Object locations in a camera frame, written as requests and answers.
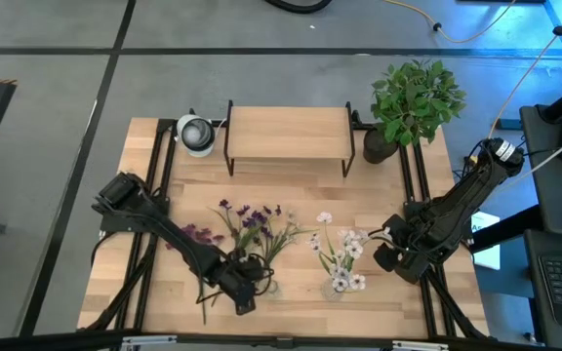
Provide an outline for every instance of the wire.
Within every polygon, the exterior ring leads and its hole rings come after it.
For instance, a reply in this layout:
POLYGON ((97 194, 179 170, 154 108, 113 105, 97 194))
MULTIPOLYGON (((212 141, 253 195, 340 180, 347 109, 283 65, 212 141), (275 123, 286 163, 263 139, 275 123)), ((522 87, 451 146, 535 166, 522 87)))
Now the wire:
POLYGON ((513 186, 513 184, 516 184, 517 182, 519 182, 520 180, 522 180, 523 178, 533 174, 534 172, 536 172, 538 169, 540 169, 541 167, 545 166, 546 163, 550 162, 554 157, 556 157, 558 154, 560 154, 562 152, 562 147, 560 149, 558 149, 556 152, 554 152, 553 154, 551 154, 548 158, 546 158, 545 160, 543 160, 540 164, 538 164, 536 167, 534 167, 533 169, 531 169, 530 171, 528 171, 527 173, 519 176, 517 179, 515 179, 514 181, 512 181, 511 183, 503 186, 501 189, 499 189, 497 191, 497 193, 499 192, 503 192, 505 191, 505 189, 508 189, 509 187, 513 186))
POLYGON ((538 153, 542 153, 542 152, 552 152, 552 151, 556 151, 558 150, 558 147, 552 148, 552 149, 546 149, 546 150, 537 150, 537 151, 531 151, 529 153, 525 153, 524 156, 533 156, 533 155, 537 155, 538 153))
POLYGON ((531 65, 530 68, 528 68, 526 73, 524 73, 524 75, 522 76, 522 79, 520 79, 519 82, 517 82, 517 84, 515 85, 515 88, 513 88, 513 90, 511 91, 511 94, 509 94, 508 98, 506 99, 506 101, 502 105, 502 108, 500 109, 500 112, 498 112, 498 116, 496 116, 496 119, 494 120, 494 123, 492 124, 492 128, 489 131, 489 135, 487 136, 487 139, 492 138, 492 134, 494 133, 494 129, 496 128, 496 125, 497 125, 498 121, 500 120, 500 118, 504 114, 504 111, 506 110, 506 106, 511 102, 511 100, 513 99, 513 96, 515 95, 515 92, 517 91, 519 86, 522 85, 522 82, 524 82, 524 79, 526 79, 526 77, 530 74, 530 72, 533 71, 535 66, 537 66, 537 63, 539 63, 539 61, 542 59, 543 55, 545 55, 545 53, 550 48, 550 46, 554 43, 556 38, 558 38, 558 35, 554 35, 552 40, 550 40, 550 42, 547 43, 545 48, 543 48, 542 52, 537 56, 537 59, 535 59, 535 62, 533 62, 533 65, 531 65))
MULTIPOLYGON (((435 26, 435 24, 437 24, 438 22, 433 19, 429 14, 427 14, 426 12, 422 11, 421 9, 413 6, 413 5, 409 5, 409 4, 405 4, 405 3, 401 3, 398 1, 393 1, 393 0, 383 0, 387 3, 393 4, 393 5, 398 5, 398 6, 402 6, 402 7, 406 7, 407 9, 411 9, 419 14, 421 14, 422 16, 424 16, 428 21, 430 21, 431 24, 433 24, 433 26, 435 26)), ((515 5, 515 3, 517 2, 517 0, 513 0, 511 1, 510 4, 508 4, 508 6, 506 7, 506 9, 504 9, 504 11, 502 11, 502 13, 498 16, 497 19, 494 19, 494 21, 489 24, 489 26, 483 30, 481 30, 480 32, 472 35, 471 37, 467 38, 467 39, 463 39, 463 40, 455 40, 453 38, 451 38, 450 36, 448 36, 448 34, 446 34, 446 32, 444 32, 440 26, 437 26, 437 30, 441 33, 441 35, 444 36, 444 38, 446 40, 448 40, 451 43, 455 43, 455 44, 462 44, 462 43, 467 43, 469 41, 472 41, 476 38, 478 38, 479 36, 485 34, 485 32, 487 32, 491 27, 494 26, 494 24, 496 24, 505 14, 506 12, 513 6, 515 5)))

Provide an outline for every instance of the green leaves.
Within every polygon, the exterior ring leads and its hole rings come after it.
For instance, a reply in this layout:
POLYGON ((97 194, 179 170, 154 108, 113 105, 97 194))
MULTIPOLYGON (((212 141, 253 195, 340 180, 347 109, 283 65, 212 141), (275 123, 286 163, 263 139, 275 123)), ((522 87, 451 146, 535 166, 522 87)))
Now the green leaves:
POLYGON ((448 108, 448 105, 446 104, 446 102, 438 99, 438 98, 432 98, 430 100, 430 104, 433 105, 433 107, 435 107, 435 109, 437 109, 437 111, 442 111, 448 108))
POLYGON ((435 130, 465 108, 465 92, 459 90, 453 72, 441 61, 412 59, 398 68, 390 64, 385 78, 372 84, 376 103, 370 106, 382 121, 378 130, 386 142, 431 142, 435 130))
POLYGON ((411 140, 413 138, 414 136, 411 134, 411 132, 405 131, 405 133, 400 136, 400 144, 403 146, 407 146, 409 145, 409 143, 411 143, 411 140))
POLYGON ((396 137, 396 133, 398 129, 402 126, 401 119, 395 119, 389 123, 387 123, 387 128, 385 128, 385 141, 392 142, 396 137))
POLYGON ((372 88, 374 88, 375 90, 382 89, 382 88, 385 87, 386 84, 387 84, 386 81, 378 80, 378 81, 372 83, 372 88))

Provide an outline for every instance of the glass vase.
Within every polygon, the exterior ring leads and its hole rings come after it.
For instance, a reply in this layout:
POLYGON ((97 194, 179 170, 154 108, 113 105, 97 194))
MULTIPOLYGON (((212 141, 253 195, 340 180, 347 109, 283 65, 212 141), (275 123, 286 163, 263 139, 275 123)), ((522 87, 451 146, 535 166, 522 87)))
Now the glass vase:
POLYGON ((322 297, 329 302, 340 301, 343 297, 343 292, 336 292, 333 288, 333 279, 328 278, 322 283, 320 287, 322 297))

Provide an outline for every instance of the gray floor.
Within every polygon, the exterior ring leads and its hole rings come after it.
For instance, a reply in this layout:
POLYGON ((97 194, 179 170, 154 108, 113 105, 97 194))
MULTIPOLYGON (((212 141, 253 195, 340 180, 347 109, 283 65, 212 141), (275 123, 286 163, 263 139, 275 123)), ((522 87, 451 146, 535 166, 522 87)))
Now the gray floor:
MULTIPOLYGON (((458 38, 502 8, 445 0, 420 5, 458 38)), ((126 0, 0 0, 0 46, 110 47, 126 0)), ((562 1, 552 0, 562 19, 562 1)), ((541 49, 552 24, 541 6, 518 5, 485 36, 462 46, 436 37, 424 19, 380 0, 335 0, 325 12, 292 16, 261 0, 139 1, 125 40, 132 48, 541 49)), ((561 49, 557 41, 553 48, 561 49)), ((119 59, 66 230, 37 332, 70 332, 77 321, 97 240, 92 197, 114 175, 132 117, 178 117, 189 107, 222 118, 226 101, 251 105, 342 105, 370 120, 370 83, 407 57, 130 56, 119 59)), ((435 58, 468 92, 468 109, 444 127, 453 169, 482 137, 529 58, 435 58)), ((0 129, 0 337, 15 332, 66 178, 96 98, 107 57, 0 57, 0 78, 20 85, 0 129)), ((562 95, 562 58, 544 59, 505 112, 562 95)), ((498 132, 517 141, 521 132, 498 132)), ((537 202, 531 179, 490 198, 483 211, 506 217, 537 202), (525 202, 513 201, 525 199, 525 202)), ((526 299, 483 293, 493 335, 522 341, 532 329, 526 299)))

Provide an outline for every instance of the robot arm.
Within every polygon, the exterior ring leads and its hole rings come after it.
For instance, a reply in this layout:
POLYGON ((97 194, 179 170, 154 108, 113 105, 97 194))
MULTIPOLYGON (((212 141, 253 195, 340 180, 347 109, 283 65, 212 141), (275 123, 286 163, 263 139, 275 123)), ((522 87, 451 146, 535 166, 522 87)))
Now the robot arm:
POLYGON ((479 145, 477 165, 446 195, 428 203, 410 203, 405 207, 407 220, 395 214, 383 224, 398 248, 383 244, 377 249, 374 258, 383 269, 417 282, 430 263, 443 263, 459 247, 469 234, 464 225, 494 188, 519 174, 524 165, 521 148, 501 138, 482 140, 479 145))
POLYGON ((227 254, 195 242, 160 211, 136 175, 117 175, 96 199, 93 209, 98 213, 134 220, 171 244, 193 274, 210 287, 218 285, 235 302, 237 315, 255 310, 255 282, 264 278, 264 268, 256 257, 238 251, 227 254))

